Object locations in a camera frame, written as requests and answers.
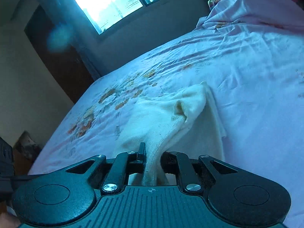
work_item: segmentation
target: towel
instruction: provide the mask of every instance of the towel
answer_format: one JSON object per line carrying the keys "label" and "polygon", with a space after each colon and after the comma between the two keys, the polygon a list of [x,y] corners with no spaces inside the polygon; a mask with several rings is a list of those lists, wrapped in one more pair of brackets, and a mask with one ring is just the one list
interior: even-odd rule
{"label": "towel", "polygon": [[141,184],[167,185],[160,164],[163,152],[183,152],[189,158],[207,154],[224,161],[225,135],[212,92],[202,82],[162,97],[138,99],[115,153],[137,151],[140,142],[145,142],[146,167]]}

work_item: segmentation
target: screw head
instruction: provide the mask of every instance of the screw head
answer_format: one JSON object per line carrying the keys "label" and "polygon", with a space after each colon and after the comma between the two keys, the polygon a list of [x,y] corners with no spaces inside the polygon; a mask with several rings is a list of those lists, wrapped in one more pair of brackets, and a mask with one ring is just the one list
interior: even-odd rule
{"label": "screw head", "polygon": [[102,189],[104,191],[108,191],[108,192],[112,192],[112,191],[115,191],[118,189],[118,186],[114,183],[108,183],[108,184],[105,184]]}
{"label": "screw head", "polygon": [[199,191],[201,189],[200,185],[198,184],[195,184],[195,183],[191,183],[191,184],[188,184],[186,186],[186,189],[188,191]]}

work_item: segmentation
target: bed sheet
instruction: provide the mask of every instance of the bed sheet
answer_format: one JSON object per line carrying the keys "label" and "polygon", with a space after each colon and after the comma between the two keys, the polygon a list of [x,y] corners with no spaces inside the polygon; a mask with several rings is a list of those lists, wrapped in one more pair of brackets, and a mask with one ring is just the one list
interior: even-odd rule
{"label": "bed sheet", "polygon": [[292,198],[285,224],[304,227],[303,33],[304,12],[290,0],[221,0],[194,31],[92,84],[30,174],[115,157],[140,97],[207,81],[227,131],[226,161],[284,186]]}

